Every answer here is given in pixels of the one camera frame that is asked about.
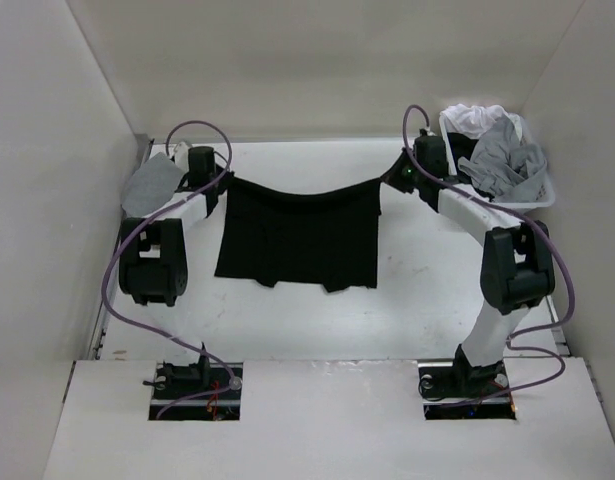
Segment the black tank top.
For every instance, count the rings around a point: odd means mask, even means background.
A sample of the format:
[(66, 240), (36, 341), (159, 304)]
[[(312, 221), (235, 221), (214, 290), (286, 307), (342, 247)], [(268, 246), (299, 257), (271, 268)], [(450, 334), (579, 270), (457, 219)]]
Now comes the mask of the black tank top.
[(227, 189), (215, 275), (316, 284), (334, 293), (375, 289), (381, 180), (320, 194), (290, 194), (235, 178)]

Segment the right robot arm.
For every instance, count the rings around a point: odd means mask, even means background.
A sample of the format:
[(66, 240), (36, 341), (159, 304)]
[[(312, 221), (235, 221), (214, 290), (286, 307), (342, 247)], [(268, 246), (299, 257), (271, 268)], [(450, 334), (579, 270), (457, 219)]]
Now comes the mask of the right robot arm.
[(450, 175), (439, 136), (421, 134), (381, 179), (402, 193), (417, 193), (482, 248), (481, 310), (451, 365), (420, 368), (421, 396), (440, 401), (493, 394), (505, 374), (503, 356), (510, 336), (555, 287), (547, 227), (529, 225), (519, 213), (489, 202)]

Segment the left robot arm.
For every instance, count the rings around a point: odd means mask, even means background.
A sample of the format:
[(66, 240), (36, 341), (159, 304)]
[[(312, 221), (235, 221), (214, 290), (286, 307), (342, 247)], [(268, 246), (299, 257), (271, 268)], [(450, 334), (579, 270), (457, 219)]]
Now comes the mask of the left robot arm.
[(131, 176), (121, 201), (118, 284), (134, 303), (173, 308), (187, 289), (186, 233), (211, 216), (229, 166), (211, 146), (187, 142), (160, 152)]

